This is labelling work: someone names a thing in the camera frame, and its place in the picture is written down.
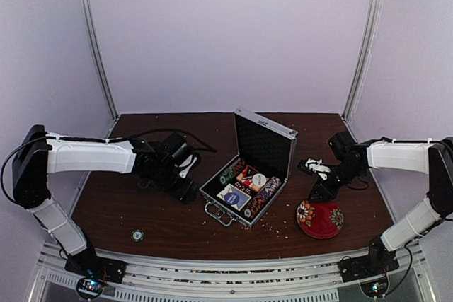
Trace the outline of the purple small blind button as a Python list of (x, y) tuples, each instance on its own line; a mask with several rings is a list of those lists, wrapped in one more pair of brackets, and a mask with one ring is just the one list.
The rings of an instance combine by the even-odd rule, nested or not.
[(228, 205), (235, 205), (235, 204), (238, 204), (239, 201), (240, 201), (240, 196), (237, 195), (237, 193), (235, 192), (230, 192), (230, 193), (227, 193), (225, 196), (224, 196), (224, 201), (228, 204)]

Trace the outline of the aluminium poker case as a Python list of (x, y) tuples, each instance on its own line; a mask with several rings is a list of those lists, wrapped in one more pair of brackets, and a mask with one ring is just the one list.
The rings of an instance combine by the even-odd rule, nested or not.
[(224, 227), (252, 227), (287, 184), (298, 131), (242, 107), (234, 127), (236, 155), (199, 192), (205, 213)]

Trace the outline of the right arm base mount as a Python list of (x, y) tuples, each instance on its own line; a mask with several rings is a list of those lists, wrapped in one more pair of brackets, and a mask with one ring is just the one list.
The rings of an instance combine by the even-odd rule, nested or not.
[(396, 259), (385, 260), (384, 264), (373, 266), (367, 255), (345, 256), (338, 262), (343, 283), (358, 281), (361, 292), (372, 299), (383, 298), (390, 292), (389, 273), (398, 268)]

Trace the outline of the green poker chip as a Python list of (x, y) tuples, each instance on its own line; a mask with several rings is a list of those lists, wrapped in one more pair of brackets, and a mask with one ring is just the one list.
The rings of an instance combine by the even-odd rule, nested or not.
[(136, 243), (142, 242), (144, 240), (144, 232), (139, 229), (134, 230), (131, 233), (131, 239)]

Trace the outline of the blue playing card box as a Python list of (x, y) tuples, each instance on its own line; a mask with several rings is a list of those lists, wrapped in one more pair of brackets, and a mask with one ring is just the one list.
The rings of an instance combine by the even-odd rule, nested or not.
[(217, 194), (217, 198), (223, 201), (227, 206), (241, 211), (251, 200), (251, 196), (241, 191), (239, 188), (228, 184)]

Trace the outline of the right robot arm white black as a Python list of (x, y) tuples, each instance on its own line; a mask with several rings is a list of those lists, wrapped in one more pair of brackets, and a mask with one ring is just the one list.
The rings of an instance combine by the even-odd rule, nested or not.
[(331, 202), (340, 190), (367, 171), (382, 188), (385, 199), (408, 196), (406, 210), (398, 221), (370, 241), (363, 259), (368, 274), (380, 273), (395, 253), (416, 238), (422, 238), (452, 214), (452, 138), (403, 140), (381, 137), (357, 142), (348, 132), (339, 132), (329, 145), (338, 164), (301, 160), (298, 168), (317, 180), (309, 202)]

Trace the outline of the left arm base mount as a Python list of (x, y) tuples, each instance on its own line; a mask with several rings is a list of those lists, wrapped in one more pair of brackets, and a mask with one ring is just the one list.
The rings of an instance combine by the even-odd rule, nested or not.
[(98, 269), (87, 269), (83, 271), (67, 260), (64, 269), (68, 272), (81, 276), (76, 282), (77, 294), (85, 300), (99, 298), (109, 287), (109, 283), (120, 284), (127, 264), (124, 261), (113, 260), (106, 257), (99, 258)]

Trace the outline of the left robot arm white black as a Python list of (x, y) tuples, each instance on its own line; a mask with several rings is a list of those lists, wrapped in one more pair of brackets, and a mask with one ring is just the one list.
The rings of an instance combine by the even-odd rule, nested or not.
[(87, 277), (102, 269), (88, 236), (54, 198), (47, 177), (63, 172), (132, 174), (142, 187), (163, 191), (179, 202), (194, 200), (196, 187), (188, 173), (200, 156), (177, 129), (163, 141), (148, 142), (143, 134), (114, 139), (69, 137), (30, 128), (23, 143), (7, 157), (11, 161), (13, 192), (6, 198), (29, 211), (52, 235), (70, 262)]

